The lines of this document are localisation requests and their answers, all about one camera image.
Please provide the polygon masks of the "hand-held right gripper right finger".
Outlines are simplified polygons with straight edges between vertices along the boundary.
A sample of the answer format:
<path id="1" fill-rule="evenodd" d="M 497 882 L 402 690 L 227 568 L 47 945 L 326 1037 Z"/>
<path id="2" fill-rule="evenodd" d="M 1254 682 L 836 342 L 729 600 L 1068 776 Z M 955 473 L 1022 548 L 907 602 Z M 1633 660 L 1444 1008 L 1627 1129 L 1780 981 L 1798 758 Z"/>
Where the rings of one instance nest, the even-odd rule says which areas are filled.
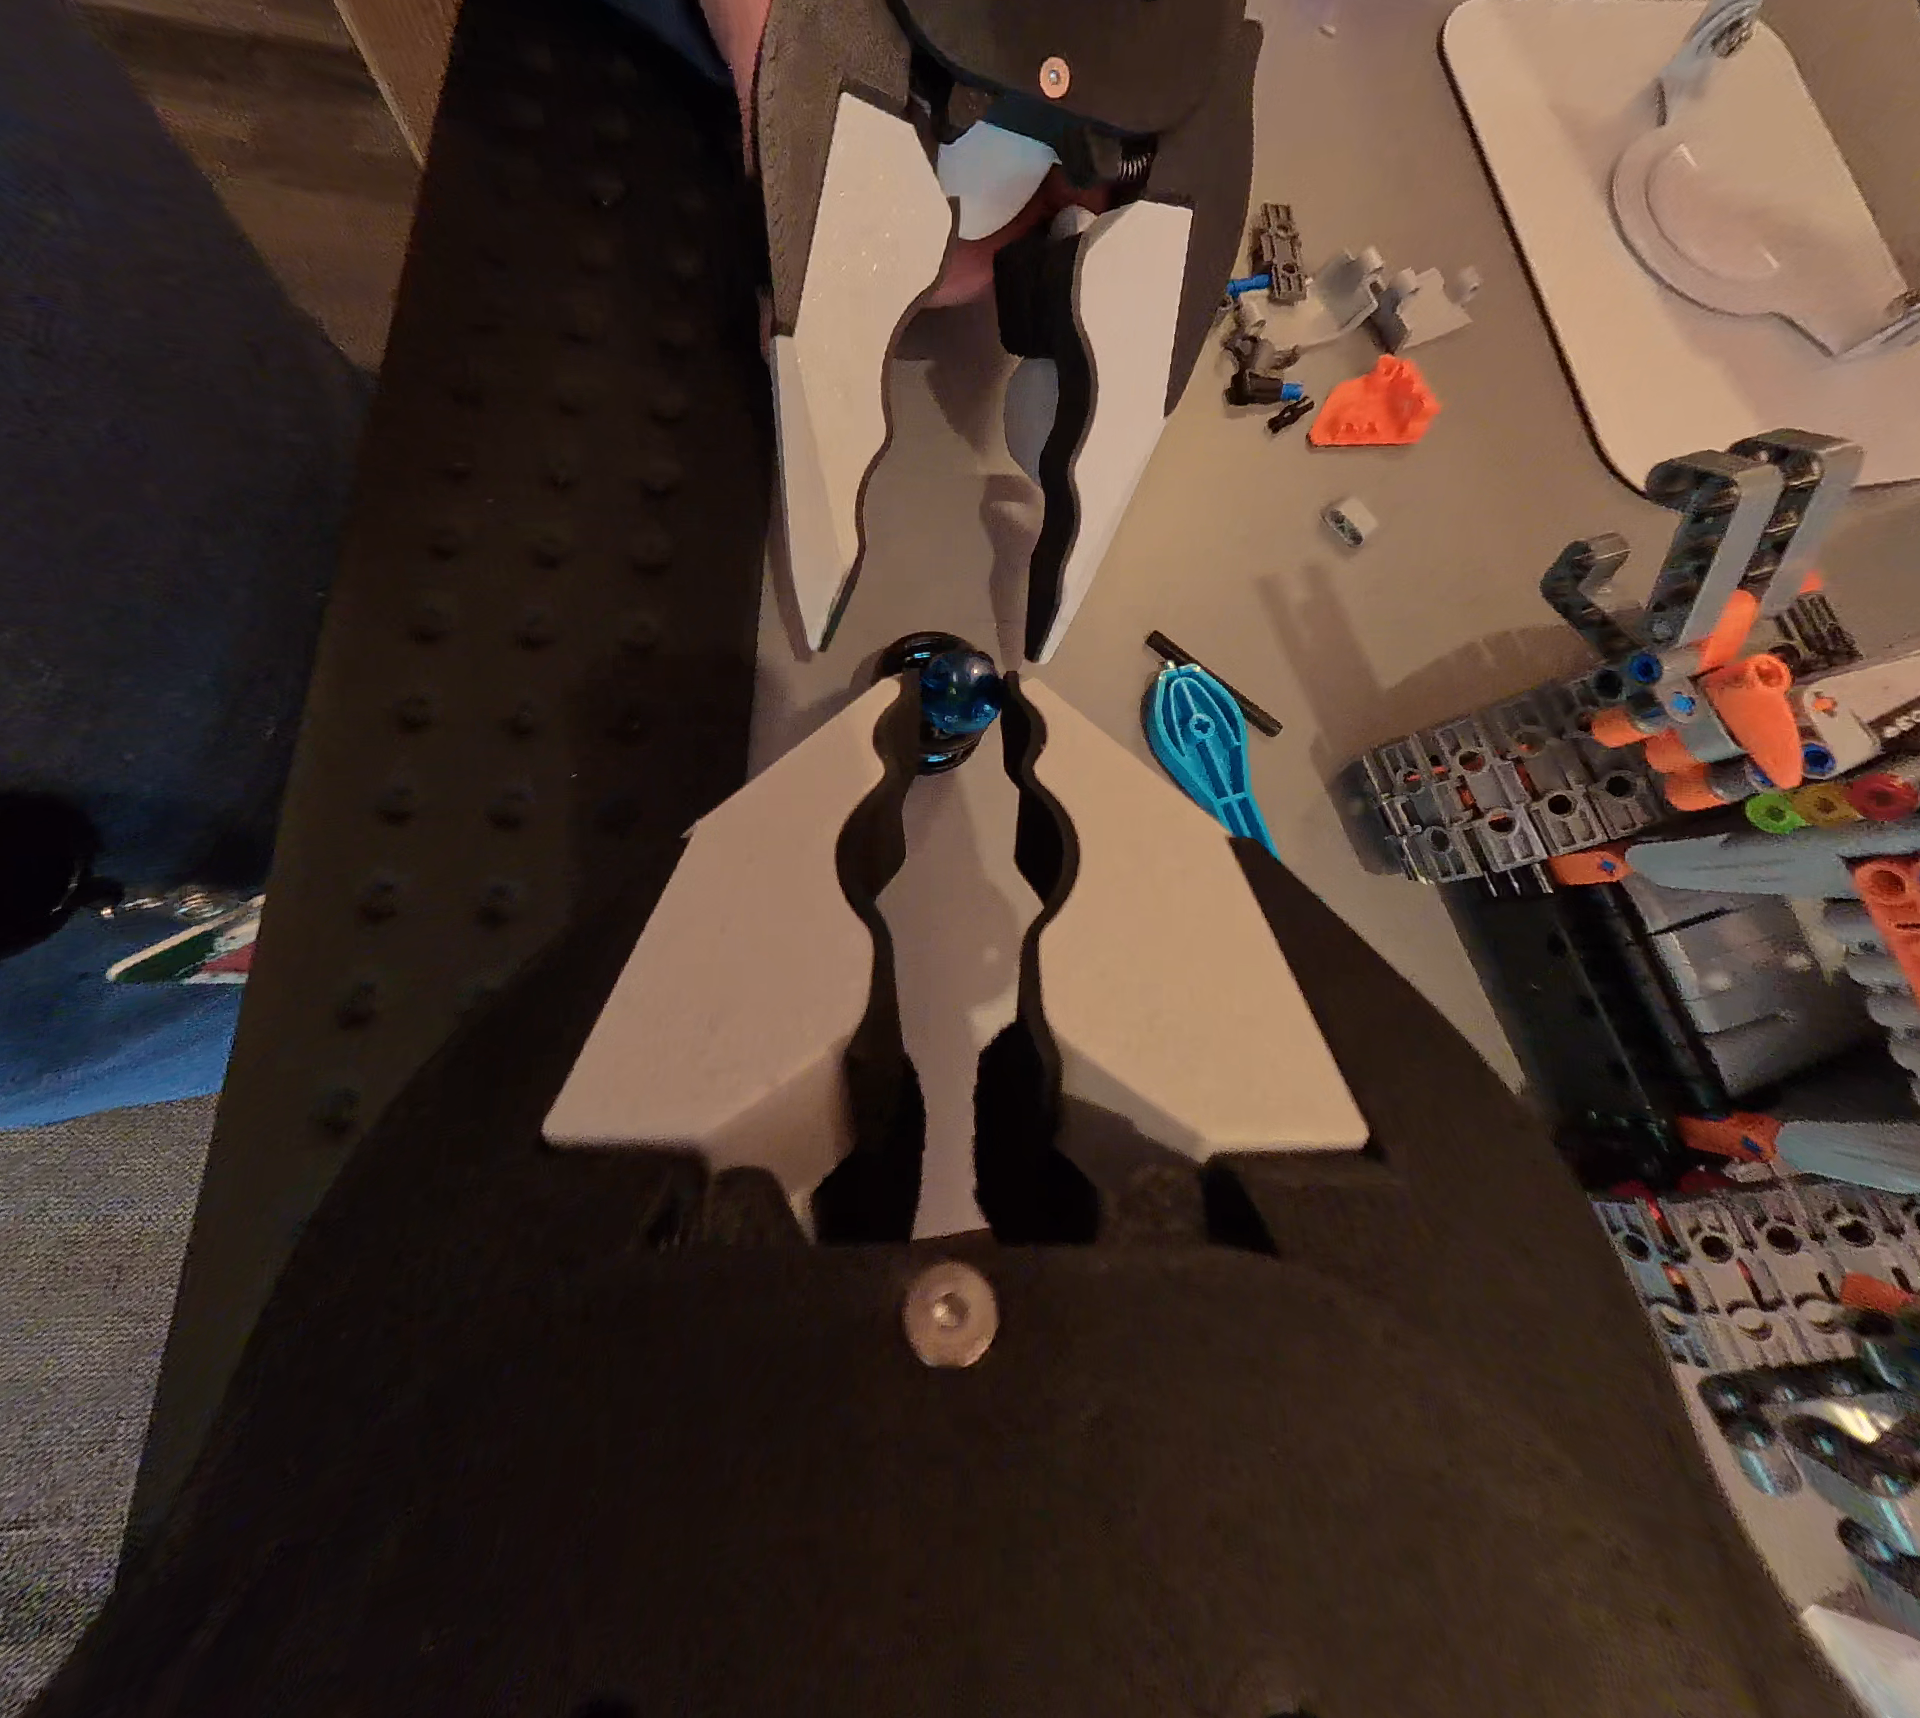
<path id="1" fill-rule="evenodd" d="M 1029 674 L 1006 682 L 1035 913 L 1002 1031 L 1002 1240 L 1091 1242 L 1139 1183 L 1371 1132 L 1230 837 Z"/>

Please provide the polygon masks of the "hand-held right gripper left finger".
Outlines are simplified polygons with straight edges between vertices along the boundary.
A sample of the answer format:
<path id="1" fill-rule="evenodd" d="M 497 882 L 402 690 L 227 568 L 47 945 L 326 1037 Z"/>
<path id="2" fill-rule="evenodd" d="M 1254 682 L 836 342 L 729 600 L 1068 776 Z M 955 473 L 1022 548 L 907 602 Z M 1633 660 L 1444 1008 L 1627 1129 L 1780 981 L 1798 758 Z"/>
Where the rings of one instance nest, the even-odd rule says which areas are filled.
<path id="1" fill-rule="evenodd" d="M 914 699 L 881 679 L 684 849 L 545 1113 L 556 1150 L 774 1178 L 826 1242 L 914 1231 L 914 1065 L 878 913 L 904 861 Z"/>

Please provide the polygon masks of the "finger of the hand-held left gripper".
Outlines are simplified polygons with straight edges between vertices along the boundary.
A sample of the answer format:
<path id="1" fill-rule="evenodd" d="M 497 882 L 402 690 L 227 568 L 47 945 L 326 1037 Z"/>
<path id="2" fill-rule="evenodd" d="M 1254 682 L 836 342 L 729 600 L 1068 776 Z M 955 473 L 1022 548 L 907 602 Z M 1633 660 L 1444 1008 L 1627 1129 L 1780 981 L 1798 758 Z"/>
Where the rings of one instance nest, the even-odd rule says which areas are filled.
<path id="1" fill-rule="evenodd" d="M 1166 429 L 1189 223 L 1136 199 L 1002 250 L 1006 449 L 1039 492 L 1025 664 L 1059 651 Z"/>
<path id="2" fill-rule="evenodd" d="M 852 596 L 865 487 L 893 438 L 890 366 L 951 237 L 914 124 L 841 93 L 798 309 L 772 339 L 785 587 L 810 655 L 827 651 Z"/>

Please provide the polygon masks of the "blue translucent ball piece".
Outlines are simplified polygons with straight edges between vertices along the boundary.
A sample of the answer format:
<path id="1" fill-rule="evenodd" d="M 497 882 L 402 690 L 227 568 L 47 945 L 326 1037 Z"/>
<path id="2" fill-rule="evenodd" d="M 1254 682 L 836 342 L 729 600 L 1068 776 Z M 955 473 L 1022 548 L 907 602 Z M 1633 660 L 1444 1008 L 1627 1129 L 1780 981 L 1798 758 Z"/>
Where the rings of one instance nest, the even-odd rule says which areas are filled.
<path id="1" fill-rule="evenodd" d="M 978 741 L 1002 711 L 995 662 L 966 645 L 926 652 L 918 667 L 923 739 L 936 747 Z"/>

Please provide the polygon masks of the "blue plastic tool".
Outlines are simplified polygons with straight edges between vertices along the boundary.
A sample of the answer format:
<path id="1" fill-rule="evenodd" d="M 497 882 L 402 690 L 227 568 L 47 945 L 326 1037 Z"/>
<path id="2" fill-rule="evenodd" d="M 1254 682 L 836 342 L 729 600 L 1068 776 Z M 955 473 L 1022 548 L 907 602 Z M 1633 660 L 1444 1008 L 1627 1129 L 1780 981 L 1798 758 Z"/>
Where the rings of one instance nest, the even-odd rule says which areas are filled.
<path id="1" fill-rule="evenodd" d="M 1164 662 L 1141 700 L 1141 731 L 1184 796 L 1235 840 L 1279 855 L 1254 791 L 1250 725 L 1219 679 L 1197 664 Z"/>

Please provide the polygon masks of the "orange angled panel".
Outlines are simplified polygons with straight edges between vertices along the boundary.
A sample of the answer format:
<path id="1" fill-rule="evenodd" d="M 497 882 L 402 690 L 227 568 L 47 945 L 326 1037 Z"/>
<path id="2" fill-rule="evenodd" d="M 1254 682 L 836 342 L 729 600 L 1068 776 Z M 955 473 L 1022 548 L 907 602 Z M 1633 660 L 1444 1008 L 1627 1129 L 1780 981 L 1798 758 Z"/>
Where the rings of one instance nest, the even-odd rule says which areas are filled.
<path id="1" fill-rule="evenodd" d="M 1442 405 L 1422 368 L 1394 354 L 1325 395 L 1307 442 L 1317 450 L 1401 450 L 1418 444 Z"/>

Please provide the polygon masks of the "large grey curved panel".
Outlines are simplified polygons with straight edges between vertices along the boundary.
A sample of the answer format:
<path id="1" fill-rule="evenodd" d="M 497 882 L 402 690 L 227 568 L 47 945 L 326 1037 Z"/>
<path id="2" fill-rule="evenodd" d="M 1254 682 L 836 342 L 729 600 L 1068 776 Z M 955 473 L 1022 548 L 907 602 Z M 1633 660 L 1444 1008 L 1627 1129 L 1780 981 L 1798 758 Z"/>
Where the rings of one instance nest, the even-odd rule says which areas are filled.
<path id="1" fill-rule="evenodd" d="M 1333 339 L 1364 328 L 1383 356 L 1401 358 L 1468 331 L 1477 293 L 1476 267 L 1388 270 L 1381 255 L 1364 246 L 1319 267 L 1307 280 L 1306 305 L 1319 309 Z"/>

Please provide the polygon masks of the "short black cross axle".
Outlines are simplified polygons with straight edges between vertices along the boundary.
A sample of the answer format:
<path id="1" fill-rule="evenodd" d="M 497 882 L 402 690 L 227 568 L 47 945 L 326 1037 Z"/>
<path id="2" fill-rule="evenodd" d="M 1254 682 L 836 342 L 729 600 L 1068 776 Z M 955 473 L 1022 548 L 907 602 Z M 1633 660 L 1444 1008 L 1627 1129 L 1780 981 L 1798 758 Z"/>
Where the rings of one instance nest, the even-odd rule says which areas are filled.
<path id="1" fill-rule="evenodd" d="M 1213 667 L 1189 655 L 1161 628 L 1149 628 L 1144 636 L 1144 646 L 1158 660 L 1159 677 L 1174 677 L 1181 673 L 1197 674 L 1233 703 L 1242 722 L 1250 732 L 1265 741 L 1276 741 L 1283 735 L 1283 722 L 1274 713 L 1254 700 L 1246 690 L 1226 681 Z"/>

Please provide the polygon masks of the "black perforated panel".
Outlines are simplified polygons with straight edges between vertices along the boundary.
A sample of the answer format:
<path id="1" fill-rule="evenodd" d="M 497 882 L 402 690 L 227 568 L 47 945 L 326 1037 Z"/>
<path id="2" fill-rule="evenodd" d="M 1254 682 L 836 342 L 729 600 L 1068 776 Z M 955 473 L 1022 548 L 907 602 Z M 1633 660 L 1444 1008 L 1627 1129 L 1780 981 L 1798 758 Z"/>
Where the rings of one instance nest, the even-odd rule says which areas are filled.
<path id="1" fill-rule="evenodd" d="M 774 432 L 734 96 L 462 0 L 131 1491 L 408 1080 L 743 781 Z"/>

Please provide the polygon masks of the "tracked toy robot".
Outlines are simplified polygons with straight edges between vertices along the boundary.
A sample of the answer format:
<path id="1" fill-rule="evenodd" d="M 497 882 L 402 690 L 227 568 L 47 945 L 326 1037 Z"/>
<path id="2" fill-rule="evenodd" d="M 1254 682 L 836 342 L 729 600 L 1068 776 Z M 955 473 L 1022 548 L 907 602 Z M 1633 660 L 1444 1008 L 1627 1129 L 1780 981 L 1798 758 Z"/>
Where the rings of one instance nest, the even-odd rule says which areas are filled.
<path id="1" fill-rule="evenodd" d="M 1759 1495 L 1831 1516 L 1916 1634 L 1916 1106 L 1794 1105 L 1884 1054 L 1916 1097 L 1916 645 L 1860 652 L 1817 579 L 1860 446 L 1665 460 L 1641 605 L 1573 539 L 1586 655 L 1364 750 L 1381 863 L 1474 897 L 1560 1153 L 1648 1327 Z"/>

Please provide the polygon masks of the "person's blue jeans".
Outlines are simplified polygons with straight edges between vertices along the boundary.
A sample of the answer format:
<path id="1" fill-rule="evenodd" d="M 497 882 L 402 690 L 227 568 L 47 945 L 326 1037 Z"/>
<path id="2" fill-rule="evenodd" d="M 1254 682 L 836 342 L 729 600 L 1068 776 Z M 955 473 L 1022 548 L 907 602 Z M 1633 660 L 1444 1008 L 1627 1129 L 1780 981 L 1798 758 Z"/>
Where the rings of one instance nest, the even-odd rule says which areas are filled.
<path id="1" fill-rule="evenodd" d="M 182 897 L 81 911 L 2 963 L 2 1129 L 41 1131 L 220 1093 L 244 987 L 124 988 L 111 963 L 164 938 Z"/>

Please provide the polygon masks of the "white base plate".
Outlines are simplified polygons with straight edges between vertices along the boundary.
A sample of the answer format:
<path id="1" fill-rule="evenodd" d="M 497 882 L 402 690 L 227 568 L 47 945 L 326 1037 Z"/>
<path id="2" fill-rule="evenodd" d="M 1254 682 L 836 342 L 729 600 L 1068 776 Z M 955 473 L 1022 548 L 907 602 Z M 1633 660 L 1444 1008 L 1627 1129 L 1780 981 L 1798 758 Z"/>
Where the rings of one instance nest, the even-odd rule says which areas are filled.
<path id="1" fill-rule="evenodd" d="M 1916 484 L 1916 278 L 1766 25 L 1667 100 L 1704 7 L 1466 0 L 1442 61 L 1597 454 L 1798 430 Z"/>

